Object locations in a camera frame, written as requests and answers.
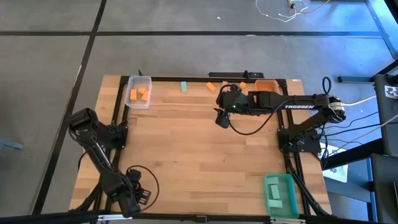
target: gray floor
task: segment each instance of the gray floor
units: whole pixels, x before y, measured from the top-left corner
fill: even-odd
[[[310,8],[321,4],[308,2]],[[3,0],[0,30],[91,30],[99,5],[99,0],[40,4]],[[285,1],[262,0],[259,6],[270,15],[288,13]],[[283,23],[259,15],[254,1],[238,0],[112,0],[99,29],[377,31],[364,3],[333,2],[317,13]],[[25,145],[23,151],[0,151],[0,217],[29,213],[87,40],[0,37],[0,137]],[[133,75],[138,69],[146,75],[185,76],[260,71],[269,78],[301,79],[305,92],[312,94],[322,92],[324,76],[368,77],[391,62],[378,37],[97,37],[74,110],[94,107],[103,75]],[[351,103],[374,95],[374,89],[333,82],[331,93]],[[342,125],[375,110],[376,100],[347,108]],[[350,140],[364,132],[339,138]],[[376,132],[360,141],[379,136]],[[80,154],[81,147],[66,137],[44,212],[68,209]],[[363,204],[351,202],[353,211],[363,211]],[[338,207],[332,205],[340,217],[366,216],[366,212],[343,213]]]

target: teal block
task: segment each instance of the teal block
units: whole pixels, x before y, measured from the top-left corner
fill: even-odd
[[[181,91],[186,92],[187,91],[187,82],[181,82]]]
[[[269,200],[268,203],[269,203],[270,207],[282,208],[282,201],[281,200]]]
[[[271,185],[271,194],[273,199],[280,199],[278,185]]]
[[[268,177],[267,184],[279,184],[278,177]]]

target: white cable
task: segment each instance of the white cable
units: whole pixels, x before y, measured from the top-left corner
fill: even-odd
[[[398,114],[395,115],[394,117],[392,117],[390,120],[384,122],[383,124],[380,124],[378,127],[374,128],[373,130],[371,130],[371,131],[369,131],[369,132],[367,132],[367,133],[361,135],[360,137],[355,138],[355,139],[353,139],[353,140],[351,140],[351,141],[349,141],[349,142],[353,142],[353,141],[356,141],[356,140],[360,139],[361,137],[367,136],[368,134],[372,133],[373,131],[375,131],[375,130],[381,128],[381,127],[383,127],[384,125],[390,123],[391,121],[393,121],[393,120],[396,119],[396,118],[398,118]],[[346,145],[348,145],[348,144],[349,144],[349,143],[344,144],[343,146],[341,146],[341,147],[338,148],[337,150],[344,148],[344,147],[345,147]]]
[[[354,105],[358,105],[358,104],[360,104],[360,103],[363,103],[363,102],[368,101],[368,100],[370,100],[370,99],[373,99],[373,98],[375,98],[375,97],[376,97],[376,96],[372,96],[372,97],[369,97],[368,99],[361,100],[361,101],[358,101],[358,102],[355,102],[355,103],[343,103],[343,106],[354,106]]]
[[[276,20],[279,20],[279,21],[282,21],[282,22],[288,22],[288,21],[291,21],[292,19],[296,18],[296,15],[301,14],[301,12],[302,12],[303,10],[308,9],[307,4],[306,4],[303,0],[291,0],[291,1],[300,1],[300,2],[302,2],[303,5],[304,5],[304,8],[302,8],[300,11],[294,9],[294,14],[293,14],[292,16],[284,16],[284,15],[278,13],[278,16],[282,16],[282,17],[284,17],[284,18],[288,18],[287,20],[275,18],[275,17],[272,17],[272,16],[267,15],[267,14],[265,14],[265,13],[262,13],[261,10],[260,10],[260,8],[259,8],[259,6],[258,6],[258,4],[257,4],[257,0],[256,0],[256,7],[257,7],[257,9],[259,10],[260,14],[263,15],[263,16],[270,17],[271,19],[276,19]]]

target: wooden tabletop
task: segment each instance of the wooden tabletop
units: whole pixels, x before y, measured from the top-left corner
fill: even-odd
[[[120,76],[113,75],[103,78],[95,111],[104,124],[111,122],[119,80]],[[217,87],[214,93],[205,84],[187,82],[188,91],[183,93],[179,82],[152,82],[149,109],[129,110],[129,133],[119,168],[125,173],[131,165],[146,166],[158,178],[159,198],[145,213],[268,215],[264,176],[286,172],[277,143],[277,116],[251,136],[239,135],[231,128],[223,129],[215,124],[213,110],[217,108],[215,101],[221,83],[214,83]],[[290,95],[303,94],[300,80],[287,80],[287,87]],[[243,92],[247,94],[251,90],[254,90],[253,84],[249,83]],[[296,110],[293,117],[295,123],[300,123],[309,113]],[[266,118],[234,114],[231,122],[238,130],[250,132]],[[300,155],[307,188],[323,209],[331,213],[319,160],[313,154]],[[84,201],[98,177],[89,157],[84,157],[70,208]],[[156,194],[155,181],[144,170],[141,184]],[[303,213],[297,186],[296,195]],[[114,203],[111,210],[120,212],[119,205]]]

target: orange block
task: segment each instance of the orange block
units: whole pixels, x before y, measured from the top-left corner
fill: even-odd
[[[241,84],[239,84],[239,86],[240,86],[241,88],[244,88],[244,87],[246,86],[246,83],[241,82]]]
[[[225,86],[225,85],[227,85],[227,84],[228,84],[228,82],[223,81],[222,84],[221,84],[221,87],[223,87],[223,86]],[[224,87],[224,88],[223,88],[223,91],[228,91],[228,90],[229,90],[229,87]]]
[[[210,91],[216,90],[216,87],[213,84],[211,84],[211,82],[206,83],[206,86],[207,88],[209,88]]]
[[[136,89],[132,89],[130,91],[130,100],[131,101],[136,101],[137,100],[137,90]]]
[[[141,97],[142,100],[147,101],[148,100],[148,91],[145,91],[145,93]]]
[[[144,87],[138,88],[138,92],[144,94],[147,90]]]

